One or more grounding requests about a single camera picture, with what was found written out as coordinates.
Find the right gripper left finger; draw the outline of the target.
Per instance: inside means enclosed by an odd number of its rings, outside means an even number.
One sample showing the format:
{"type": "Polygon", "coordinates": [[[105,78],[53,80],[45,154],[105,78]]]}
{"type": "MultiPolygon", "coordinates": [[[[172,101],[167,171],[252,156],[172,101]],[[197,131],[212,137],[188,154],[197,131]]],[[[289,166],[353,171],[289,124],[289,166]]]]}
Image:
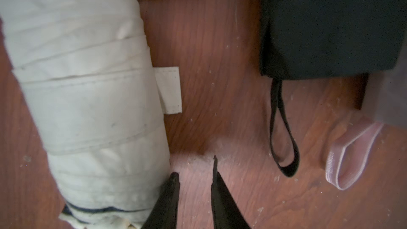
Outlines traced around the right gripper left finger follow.
{"type": "Polygon", "coordinates": [[[142,229],[176,229],[180,193],[179,174],[171,173],[142,229]]]}

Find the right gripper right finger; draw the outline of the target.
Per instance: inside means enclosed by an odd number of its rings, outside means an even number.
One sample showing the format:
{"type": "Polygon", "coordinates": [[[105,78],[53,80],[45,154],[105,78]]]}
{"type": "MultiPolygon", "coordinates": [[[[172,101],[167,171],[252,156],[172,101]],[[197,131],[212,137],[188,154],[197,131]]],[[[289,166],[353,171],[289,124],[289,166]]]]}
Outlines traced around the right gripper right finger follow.
{"type": "Polygon", "coordinates": [[[211,206],[214,229],[250,229],[217,169],[214,156],[211,206]]]}

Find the cream sleeved umbrella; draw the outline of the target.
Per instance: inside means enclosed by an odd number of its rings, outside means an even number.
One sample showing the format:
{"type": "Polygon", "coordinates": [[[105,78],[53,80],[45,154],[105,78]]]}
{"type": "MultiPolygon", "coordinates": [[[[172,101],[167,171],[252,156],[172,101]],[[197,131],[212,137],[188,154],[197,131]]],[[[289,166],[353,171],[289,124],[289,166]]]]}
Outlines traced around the cream sleeved umbrella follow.
{"type": "Polygon", "coordinates": [[[137,0],[1,0],[4,44],[76,229],[139,229],[170,174],[177,67],[152,66],[137,0]]]}

